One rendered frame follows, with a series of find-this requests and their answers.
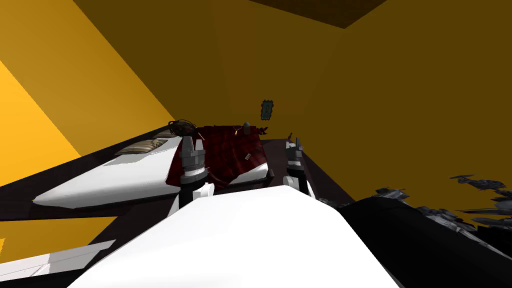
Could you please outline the white flat slab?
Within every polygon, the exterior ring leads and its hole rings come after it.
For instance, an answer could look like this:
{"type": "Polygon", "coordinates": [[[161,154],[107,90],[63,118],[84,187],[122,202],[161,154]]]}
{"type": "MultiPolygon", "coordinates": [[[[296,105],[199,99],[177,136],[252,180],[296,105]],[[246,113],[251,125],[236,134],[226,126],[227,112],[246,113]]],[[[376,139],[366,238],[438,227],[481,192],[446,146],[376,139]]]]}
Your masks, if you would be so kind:
{"type": "Polygon", "coordinates": [[[0,282],[83,269],[113,240],[0,263],[0,282]]]}

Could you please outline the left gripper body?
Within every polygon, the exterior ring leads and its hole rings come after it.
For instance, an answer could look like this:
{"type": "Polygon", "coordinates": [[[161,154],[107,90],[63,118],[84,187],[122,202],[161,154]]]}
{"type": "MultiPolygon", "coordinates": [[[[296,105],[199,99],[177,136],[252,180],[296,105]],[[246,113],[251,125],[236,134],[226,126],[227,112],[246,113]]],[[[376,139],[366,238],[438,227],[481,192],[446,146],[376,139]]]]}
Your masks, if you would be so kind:
{"type": "Polygon", "coordinates": [[[179,152],[181,158],[181,165],[184,170],[199,170],[205,168],[205,154],[206,150],[187,150],[182,149],[179,152]]]}

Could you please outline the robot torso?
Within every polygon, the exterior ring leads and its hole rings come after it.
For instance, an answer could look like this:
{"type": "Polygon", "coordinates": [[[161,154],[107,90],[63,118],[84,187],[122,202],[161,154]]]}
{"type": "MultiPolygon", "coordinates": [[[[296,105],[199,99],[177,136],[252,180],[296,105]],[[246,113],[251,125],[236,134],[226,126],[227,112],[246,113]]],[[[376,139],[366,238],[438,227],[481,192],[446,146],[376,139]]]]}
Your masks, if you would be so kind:
{"type": "Polygon", "coordinates": [[[332,207],[289,186],[198,198],[69,288],[399,288],[332,207]]]}

